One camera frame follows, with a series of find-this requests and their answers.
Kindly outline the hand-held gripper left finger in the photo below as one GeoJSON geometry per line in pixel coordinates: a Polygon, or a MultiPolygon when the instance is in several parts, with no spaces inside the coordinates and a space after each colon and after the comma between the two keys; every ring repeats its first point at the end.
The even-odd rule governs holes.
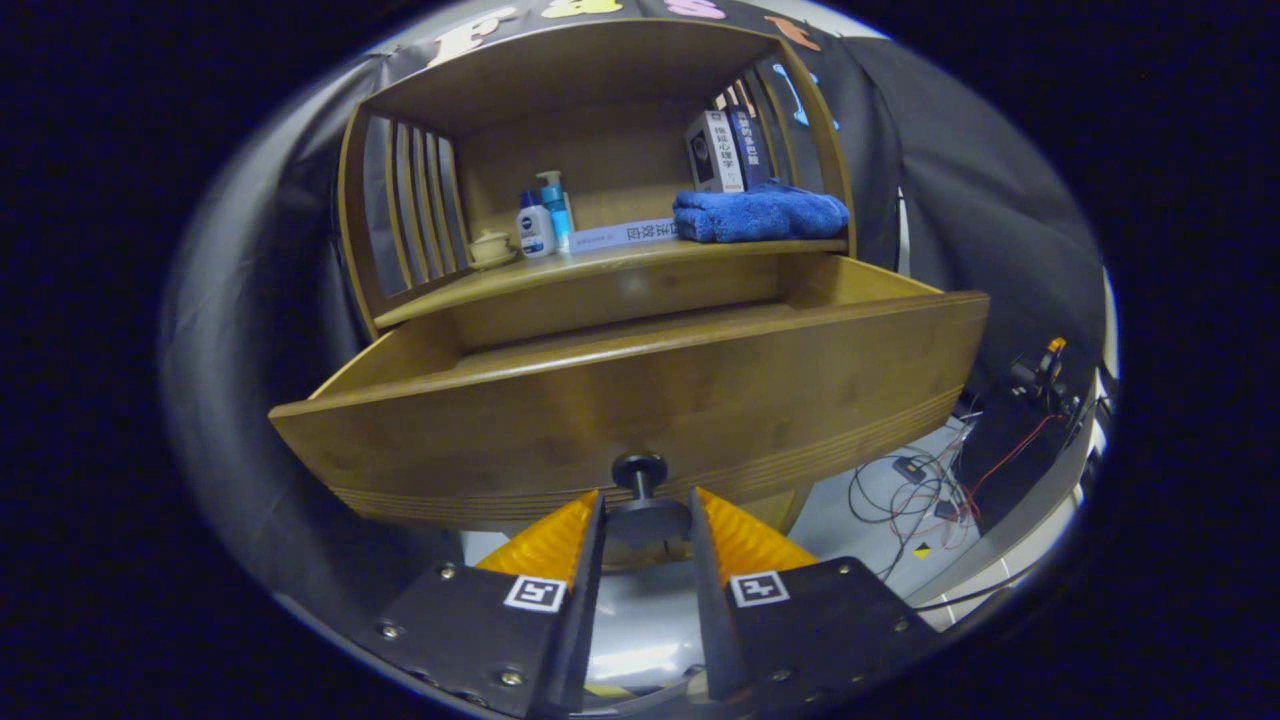
{"type": "Polygon", "coordinates": [[[474,712],[564,719],[582,707],[604,539],[591,489],[477,565],[430,566],[356,644],[474,712]]]}

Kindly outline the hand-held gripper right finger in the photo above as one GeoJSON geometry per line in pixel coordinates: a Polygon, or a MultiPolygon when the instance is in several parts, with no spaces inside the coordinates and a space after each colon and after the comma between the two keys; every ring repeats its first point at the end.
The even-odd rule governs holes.
{"type": "Polygon", "coordinates": [[[861,561],[820,561],[703,488],[689,507],[707,692],[728,717],[833,717],[940,643],[861,561]]]}

